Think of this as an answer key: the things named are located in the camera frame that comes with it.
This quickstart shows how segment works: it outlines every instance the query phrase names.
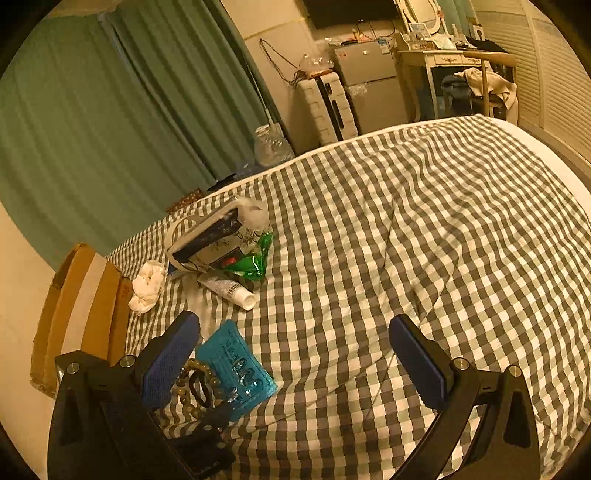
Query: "towel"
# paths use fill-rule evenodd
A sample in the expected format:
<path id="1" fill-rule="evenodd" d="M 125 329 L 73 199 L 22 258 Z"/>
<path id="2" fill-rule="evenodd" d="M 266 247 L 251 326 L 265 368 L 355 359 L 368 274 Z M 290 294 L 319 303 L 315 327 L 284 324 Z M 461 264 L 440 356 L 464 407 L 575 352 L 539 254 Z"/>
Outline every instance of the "towel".
<path id="1" fill-rule="evenodd" d="M 458 77 L 464 77 L 472 92 L 476 96 L 482 96 L 482 71 L 472 67 L 463 72 L 454 73 Z M 494 72 L 486 72 L 489 93 L 498 95 L 503 100 L 507 108 L 506 120 L 517 125 L 518 107 L 517 107 L 517 85 L 504 79 L 501 75 Z"/>
<path id="2" fill-rule="evenodd" d="M 129 308 L 139 314 L 150 311 L 160 298 L 163 284 L 164 265 L 156 260 L 148 260 L 132 282 L 134 296 L 129 301 Z"/>

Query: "white tube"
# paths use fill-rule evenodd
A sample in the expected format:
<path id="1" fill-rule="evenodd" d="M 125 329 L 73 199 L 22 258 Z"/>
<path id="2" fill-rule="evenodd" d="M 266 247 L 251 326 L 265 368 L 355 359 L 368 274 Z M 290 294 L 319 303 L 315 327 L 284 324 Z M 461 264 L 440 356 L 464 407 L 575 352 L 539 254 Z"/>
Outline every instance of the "white tube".
<path id="1" fill-rule="evenodd" d="M 230 280 L 220 273 L 203 273 L 197 281 L 226 300 L 245 310 L 252 310 L 256 305 L 255 296 L 238 282 Z"/>

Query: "metal screw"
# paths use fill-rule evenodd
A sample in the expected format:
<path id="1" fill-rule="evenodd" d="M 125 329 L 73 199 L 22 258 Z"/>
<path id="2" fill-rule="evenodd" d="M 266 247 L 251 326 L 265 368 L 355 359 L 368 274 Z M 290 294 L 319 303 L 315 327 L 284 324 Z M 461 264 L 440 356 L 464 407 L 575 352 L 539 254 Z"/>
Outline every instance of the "metal screw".
<path id="1" fill-rule="evenodd" d="M 509 373 L 514 377 L 518 377 L 521 375 L 521 368 L 519 368 L 517 365 L 511 365 L 509 367 Z"/>
<path id="2" fill-rule="evenodd" d="M 468 367 L 470 366 L 468 360 L 462 357 L 455 358 L 453 364 L 458 370 L 468 370 Z"/>
<path id="3" fill-rule="evenodd" d="M 119 360 L 119 365 L 123 368 L 129 368 L 133 366 L 135 363 L 135 357 L 133 355 L 125 355 L 121 360 Z"/>
<path id="4" fill-rule="evenodd" d="M 68 368 L 66 368 L 66 371 L 69 374 L 75 374 L 79 369 L 80 369 L 80 365 L 78 365 L 77 362 L 73 362 L 70 365 L 68 365 Z"/>

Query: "television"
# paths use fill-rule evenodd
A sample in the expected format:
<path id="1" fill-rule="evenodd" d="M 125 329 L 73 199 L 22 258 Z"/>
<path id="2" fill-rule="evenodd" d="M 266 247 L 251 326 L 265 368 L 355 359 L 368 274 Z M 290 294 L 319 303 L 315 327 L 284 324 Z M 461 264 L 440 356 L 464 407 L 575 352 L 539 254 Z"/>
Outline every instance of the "television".
<path id="1" fill-rule="evenodd" d="M 316 28 L 399 18 L 394 0 L 304 0 Z"/>

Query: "white tissue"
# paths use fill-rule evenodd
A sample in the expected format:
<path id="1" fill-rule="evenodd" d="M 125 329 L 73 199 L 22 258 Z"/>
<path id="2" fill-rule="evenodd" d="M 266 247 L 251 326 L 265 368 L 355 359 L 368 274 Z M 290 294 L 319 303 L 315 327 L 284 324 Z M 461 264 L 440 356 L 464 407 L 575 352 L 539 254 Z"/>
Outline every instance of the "white tissue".
<path id="1" fill-rule="evenodd" d="M 138 276 L 132 282 L 134 296 L 129 301 L 131 310 L 142 314 L 156 305 L 164 283 L 164 273 L 164 265 L 156 260 L 148 260 L 139 269 Z"/>

